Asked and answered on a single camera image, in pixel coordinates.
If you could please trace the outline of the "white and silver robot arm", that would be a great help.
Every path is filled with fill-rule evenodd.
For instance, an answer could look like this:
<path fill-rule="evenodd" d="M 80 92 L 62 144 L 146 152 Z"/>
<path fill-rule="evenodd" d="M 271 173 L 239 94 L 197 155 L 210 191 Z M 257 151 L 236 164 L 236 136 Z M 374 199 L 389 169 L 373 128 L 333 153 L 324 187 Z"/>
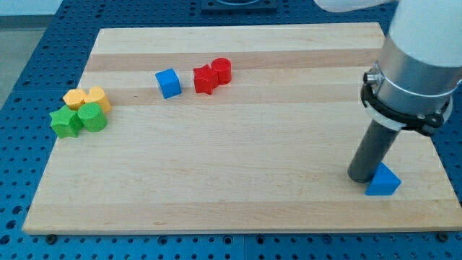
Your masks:
<path fill-rule="evenodd" d="M 370 129 L 433 135 L 448 120 L 461 85 L 461 2 L 399 0 L 363 82 Z"/>

